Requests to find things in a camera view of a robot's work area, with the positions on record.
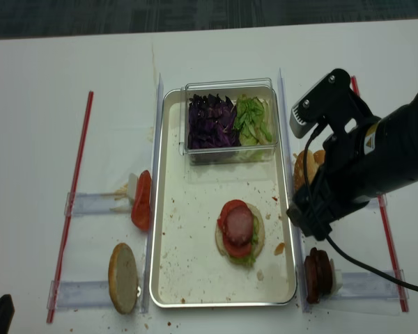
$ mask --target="silver baking tray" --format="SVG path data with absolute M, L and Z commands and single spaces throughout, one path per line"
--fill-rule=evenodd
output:
M 224 93 L 235 101 L 234 91 Z M 297 279 L 285 214 L 286 173 L 291 172 L 282 156 L 280 126 L 269 161 L 194 166 L 180 147 L 183 96 L 179 89 L 167 93 L 157 114 L 150 295 L 162 308 L 285 305 L 295 295 Z M 256 96 L 263 98 L 260 90 Z M 230 263 L 215 245 L 217 217 L 232 199 L 262 213 L 265 245 L 250 269 Z M 274 255 L 281 242 L 283 253 Z

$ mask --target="clear plastic box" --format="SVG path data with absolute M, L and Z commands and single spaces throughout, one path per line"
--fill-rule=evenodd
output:
M 189 99 L 194 94 L 219 95 L 222 99 L 225 96 L 236 103 L 239 96 L 245 94 L 247 97 L 257 97 L 266 101 L 269 106 L 268 130 L 272 140 L 267 145 L 236 146 L 231 148 L 203 148 L 190 149 L 189 138 Z M 237 81 L 218 81 L 208 83 L 190 83 L 182 88 L 181 103 L 181 138 L 184 142 L 184 153 L 188 154 L 191 164 L 227 164 L 239 162 L 260 162 L 268 161 L 274 155 L 277 143 L 279 142 L 279 111 L 277 109 L 276 93 L 272 89 L 271 79 L 248 79 Z

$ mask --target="warning label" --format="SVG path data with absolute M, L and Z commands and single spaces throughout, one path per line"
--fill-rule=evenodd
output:
M 365 133 L 364 139 L 364 154 L 367 155 L 368 153 L 375 150 L 375 137 L 376 137 L 376 129 L 378 128 L 379 123 L 373 124 Z

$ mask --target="sandwich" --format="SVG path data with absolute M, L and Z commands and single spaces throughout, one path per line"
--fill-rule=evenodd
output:
M 215 243 L 232 263 L 252 267 L 265 244 L 260 211 L 242 200 L 227 202 L 217 219 Z

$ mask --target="bottom bun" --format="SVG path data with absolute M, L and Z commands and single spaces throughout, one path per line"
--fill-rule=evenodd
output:
M 262 251 L 263 245 L 265 244 L 265 226 L 263 224 L 263 219 L 260 211 L 253 206 L 252 204 L 246 203 L 248 208 L 251 210 L 252 214 L 257 217 L 258 220 L 258 242 L 255 245 L 252 245 L 252 254 L 254 258 L 257 258 L 260 255 L 260 252 Z M 223 244 L 223 231 L 222 229 L 216 225 L 215 228 L 215 243 L 217 244 L 218 251 L 222 256 L 227 256 L 229 261 L 232 263 L 237 264 L 235 260 L 232 260 L 232 257 L 229 255 L 228 251 L 225 249 Z

